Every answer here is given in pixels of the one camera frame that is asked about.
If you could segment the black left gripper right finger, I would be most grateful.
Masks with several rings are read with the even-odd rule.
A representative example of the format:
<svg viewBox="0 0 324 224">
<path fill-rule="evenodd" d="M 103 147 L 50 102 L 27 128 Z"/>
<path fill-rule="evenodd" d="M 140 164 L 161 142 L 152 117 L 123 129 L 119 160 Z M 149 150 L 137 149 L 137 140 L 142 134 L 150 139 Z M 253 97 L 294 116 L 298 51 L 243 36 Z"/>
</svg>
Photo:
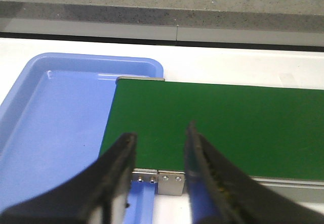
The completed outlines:
<svg viewBox="0 0 324 224">
<path fill-rule="evenodd" d="M 184 172 L 193 223 L 323 223 L 323 214 L 257 183 L 219 152 L 194 122 Z"/>
</svg>

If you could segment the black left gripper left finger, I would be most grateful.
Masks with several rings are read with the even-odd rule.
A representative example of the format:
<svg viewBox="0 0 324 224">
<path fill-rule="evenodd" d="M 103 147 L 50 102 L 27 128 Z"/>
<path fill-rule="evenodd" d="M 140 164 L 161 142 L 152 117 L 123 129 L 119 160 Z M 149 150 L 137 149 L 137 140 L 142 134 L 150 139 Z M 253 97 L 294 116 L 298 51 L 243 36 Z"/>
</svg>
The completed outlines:
<svg viewBox="0 0 324 224">
<path fill-rule="evenodd" d="M 1 223 L 123 223 L 136 146 L 137 135 L 123 133 L 75 177 L 5 209 Z"/>
</svg>

